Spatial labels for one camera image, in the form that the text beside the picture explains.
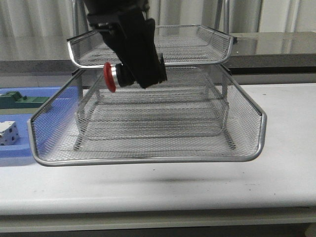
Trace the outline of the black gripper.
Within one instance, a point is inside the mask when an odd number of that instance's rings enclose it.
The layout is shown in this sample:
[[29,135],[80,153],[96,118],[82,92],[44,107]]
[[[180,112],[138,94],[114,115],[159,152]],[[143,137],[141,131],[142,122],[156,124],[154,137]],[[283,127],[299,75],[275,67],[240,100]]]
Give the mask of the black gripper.
[[121,87],[135,82],[141,88],[167,80],[164,58],[156,51],[155,20],[145,19],[147,0],[85,0],[87,20],[100,29],[103,42],[115,52]]

